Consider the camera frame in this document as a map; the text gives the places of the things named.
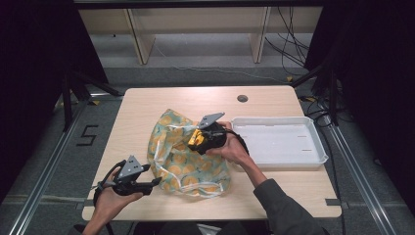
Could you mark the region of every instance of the hand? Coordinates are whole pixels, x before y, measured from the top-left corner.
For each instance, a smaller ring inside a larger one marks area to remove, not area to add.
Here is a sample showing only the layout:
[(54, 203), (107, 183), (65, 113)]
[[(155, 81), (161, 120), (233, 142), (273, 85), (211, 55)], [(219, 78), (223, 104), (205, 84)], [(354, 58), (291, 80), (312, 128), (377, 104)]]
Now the hand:
[[(232, 129), (232, 125), (228, 121), (219, 121), (218, 123), (226, 129)], [(227, 133), (226, 139), (226, 143), (222, 147), (207, 150), (207, 155), (221, 155), (230, 163), (235, 163), (242, 167), (254, 162), (234, 134)]]
[[(119, 169), (115, 169), (109, 179), (113, 180)], [(98, 234), (99, 231), (121, 212), (128, 204), (139, 200), (143, 193), (133, 193), (128, 196), (118, 195), (112, 187), (106, 187), (98, 197), (91, 220), (82, 234)]]
[[(232, 129), (230, 122), (219, 121), (218, 123), (227, 129)], [(255, 188), (266, 180), (266, 176), (245, 151), (238, 138), (231, 133), (227, 133), (226, 143), (222, 147), (207, 150), (207, 155), (221, 155), (227, 161), (240, 165), (247, 173)]]

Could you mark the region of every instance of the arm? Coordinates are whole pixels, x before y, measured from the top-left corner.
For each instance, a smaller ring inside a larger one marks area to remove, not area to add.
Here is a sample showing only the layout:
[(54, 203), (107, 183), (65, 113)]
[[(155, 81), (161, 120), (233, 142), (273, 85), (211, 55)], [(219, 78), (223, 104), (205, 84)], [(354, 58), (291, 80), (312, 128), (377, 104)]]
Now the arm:
[[(229, 122), (221, 124), (231, 129)], [(308, 211), (288, 197), (274, 179), (266, 178), (233, 134), (227, 135), (223, 147), (207, 150), (207, 154), (219, 154), (244, 169), (254, 185), (254, 194), (265, 209), (275, 234), (324, 234)]]
[[(117, 169), (113, 171), (110, 179), (113, 179)], [(99, 234), (101, 229), (121, 212), (128, 204), (139, 200), (143, 193), (134, 193), (128, 196), (118, 195), (113, 188), (105, 188), (97, 200), (91, 220), (83, 230), (84, 235)]]

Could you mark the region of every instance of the hole in table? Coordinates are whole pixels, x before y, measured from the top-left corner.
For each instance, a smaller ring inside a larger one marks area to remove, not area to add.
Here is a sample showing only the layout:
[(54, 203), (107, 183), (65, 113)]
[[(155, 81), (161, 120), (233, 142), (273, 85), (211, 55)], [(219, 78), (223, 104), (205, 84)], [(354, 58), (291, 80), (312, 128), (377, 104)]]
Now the hole in table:
[(248, 96), (246, 96), (246, 95), (239, 95), (237, 99), (238, 99), (239, 102), (245, 103), (245, 102), (248, 101)]

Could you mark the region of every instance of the aluminum rail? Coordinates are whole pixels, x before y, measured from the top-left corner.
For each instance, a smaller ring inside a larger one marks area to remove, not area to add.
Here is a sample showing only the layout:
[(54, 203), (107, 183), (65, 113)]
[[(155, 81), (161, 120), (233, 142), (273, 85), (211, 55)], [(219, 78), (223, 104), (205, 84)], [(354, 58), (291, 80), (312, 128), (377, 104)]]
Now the aluminum rail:
[(45, 168), (42, 171), (39, 179), (37, 180), (34, 188), (32, 189), (30, 195), (24, 203), (24, 206), (19, 213), (17, 219), (14, 222), (10, 235), (24, 234), (33, 215), (39, 205), (39, 202), (42, 198), (43, 193), (45, 192), (49, 182), (58, 166), (58, 163), (63, 155), (63, 152), (66, 149), (69, 139), (73, 134), (73, 130), (76, 127), (77, 121), (79, 120), (80, 115), (85, 110), (88, 101), (81, 101), (78, 104), (78, 108), (73, 114), (73, 122), (70, 124), (68, 130), (64, 132), (52, 153), (51, 158), (46, 164)]
[[(327, 123), (331, 122), (329, 117), (326, 117), (325, 120)], [(330, 132), (345, 159), (347, 168), (350, 171), (351, 176), (353, 177), (354, 182), (356, 183), (357, 188), (363, 197), (363, 200), (365, 201), (370, 213), (372, 213), (372, 216), (378, 225), (380, 232), (384, 235), (396, 234), (396, 231), (392, 226), (387, 212), (385, 211), (384, 207), (370, 186), (367, 177), (365, 176), (362, 168), (359, 166), (359, 163), (357, 162), (353, 152), (345, 141), (345, 138), (343, 137), (339, 127), (332, 126), (330, 128)]]

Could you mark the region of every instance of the yellow object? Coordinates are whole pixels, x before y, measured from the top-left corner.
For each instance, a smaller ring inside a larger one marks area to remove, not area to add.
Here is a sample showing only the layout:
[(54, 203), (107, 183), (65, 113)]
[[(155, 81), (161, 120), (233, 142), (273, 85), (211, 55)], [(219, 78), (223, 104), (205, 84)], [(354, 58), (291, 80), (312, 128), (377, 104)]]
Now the yellow object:
[(195, 132), (193, 132), (192, 137), (190, 137), (189, 142), (187, 145), (190, 149), (195, 150), (198, 145), (202, 144), (205, 141), (205, 137), (200, 131), (200, 129), (196, 129)]

